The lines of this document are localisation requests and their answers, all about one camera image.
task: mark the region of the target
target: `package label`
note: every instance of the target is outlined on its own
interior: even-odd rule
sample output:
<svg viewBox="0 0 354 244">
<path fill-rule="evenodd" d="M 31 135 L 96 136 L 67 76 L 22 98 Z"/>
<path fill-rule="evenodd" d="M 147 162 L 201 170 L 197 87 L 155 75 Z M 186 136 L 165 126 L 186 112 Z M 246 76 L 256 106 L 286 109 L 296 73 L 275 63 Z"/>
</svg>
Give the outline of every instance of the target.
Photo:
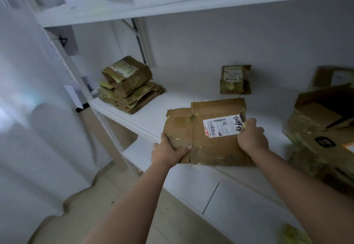
<svg viewBox="0 0 354 244">
<path fill-rule="evenodd" d="M 224 67 L 224 81 L 226 82 L 241 82 L 242 67 Z"/>
<path fill-rule="evenodd" d="M 129 65 L 124 60 L 121 60 L 118 63 L 112 65 L 110 68 L 119 73 L 124 78 L 129 78 L 138 70 L 138 68 Z"/>
<path fill-rule="evenodd" d="M 351 152 L 354 152 L 354 142 L 349 143 L 349 144 L 344 144 L 343 147 L 347 148 Z"/>
<path fill-rule="evenodd" d="M 203 124 L 205 135 L 209 138 L 236 135 L 242 129 L 242 121 L 239 114 L 203 120 Z"/>
</svg>

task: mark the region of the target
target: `white wall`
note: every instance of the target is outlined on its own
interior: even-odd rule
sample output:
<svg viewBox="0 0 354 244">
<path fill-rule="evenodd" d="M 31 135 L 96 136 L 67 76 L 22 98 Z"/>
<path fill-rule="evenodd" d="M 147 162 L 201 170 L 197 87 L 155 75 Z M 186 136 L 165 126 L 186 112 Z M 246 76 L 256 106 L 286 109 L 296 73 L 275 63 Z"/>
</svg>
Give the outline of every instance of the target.
<svg viewBox="0 0 354 244">
<path fill-rule="evenodd" d="M 146 18 L 157 66 L 252 64 L 305 90 L 319 65 L 354 67 L 354 0 L 291 0 Z"/>
</svg>

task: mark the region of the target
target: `open cardboard box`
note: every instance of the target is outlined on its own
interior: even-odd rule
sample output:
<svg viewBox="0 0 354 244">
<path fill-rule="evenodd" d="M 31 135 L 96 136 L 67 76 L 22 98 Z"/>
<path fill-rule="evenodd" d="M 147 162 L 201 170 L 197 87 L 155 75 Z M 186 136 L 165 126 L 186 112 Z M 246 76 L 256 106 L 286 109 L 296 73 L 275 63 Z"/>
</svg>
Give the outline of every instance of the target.
<svg viewBox="0 0 354 244">
<path fill-rule="evenodd" d="M 354 89 L 350 84 L 299 95 L 284 134 L 326 165 L 354 173 Z"/>
<path fill-rule="evenodd" d="M 244 98 L 192 102 L 191 108 L 167 112 L 164 132 L 176 150 L 193 146 L 180 163 L 254 165 L 237 143 L 241 112 L 245 115 Z"/>
</svg>

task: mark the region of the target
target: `beige tile floor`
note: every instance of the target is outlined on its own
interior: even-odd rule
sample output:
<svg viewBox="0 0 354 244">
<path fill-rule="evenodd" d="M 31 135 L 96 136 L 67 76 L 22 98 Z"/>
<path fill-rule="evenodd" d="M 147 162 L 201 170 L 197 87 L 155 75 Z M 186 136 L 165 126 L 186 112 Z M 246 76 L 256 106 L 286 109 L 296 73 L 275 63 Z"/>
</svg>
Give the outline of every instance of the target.
<svg viewBox="0 0 354 244">
<path fill-rule="evenodd" d="M 80 193 L 69 205 L 69 212 L 49 221 L 34 238 L 34 244 L 81 243 L 90 229 L 100 222 L 137 182 L 130 170 L 112 166 L 96 184 Z M 214 227 L 162 190 L 147 239 L 148 244 L 231 242 Z"/>
</svg>

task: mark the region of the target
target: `white shelving unit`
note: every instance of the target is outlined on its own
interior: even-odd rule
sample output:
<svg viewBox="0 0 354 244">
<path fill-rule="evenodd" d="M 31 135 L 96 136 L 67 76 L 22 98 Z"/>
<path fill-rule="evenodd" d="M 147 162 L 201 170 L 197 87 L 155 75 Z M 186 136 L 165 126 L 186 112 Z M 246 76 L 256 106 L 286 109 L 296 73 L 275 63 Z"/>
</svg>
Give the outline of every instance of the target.
<svg viewBox="0 0 354 244">
<path fill-rule="evenodd" d="M 193 101 L 236 96 L 219 94 L 222 63 L 203 69 L 187 62 L 179 67 L 156 66 L 153 59 L 156 49 L 150 45 L 142 17 L 281 0 L 107 0 L 99 7 L 74 9 L 66 4 L 43 8 L 36 0 L 25 1 L 43 29 L 72 26 L 79 54 L 68 56 L 57 37 L 45 30 L 48 41 L 81 87 L 119 152 L 144 171 L 150 166 L 152 143 L 160 141 L 167 110 L 190 107 Z M 130 18 L 137 18 L 138 31 L 131 26 Z M 136 36 L 141 41 L 153 81 L 164 86 L 167 92 L 129 115 L 93 98 L 81 77 L 100 78 L 104 67 L 127 55 L 143 62 Z M 252 94 L 244 96 L 247 116 L 258 120 L 265 129 L 270 148 L 287 159 L 292 144 L 283 135 L 282 126 L 293 110 L 299 91 L 271 86 L 262 79 L 252 82 L 251 88 Z M 103 115 L 137 133 L 138 140 L 124 150 Z M 301 229 L 256 167 L 177 165 L 169 172 L 164 187 L 236 243 L 275 243 L 277 230 L 285 222 Z"/>
</svg>

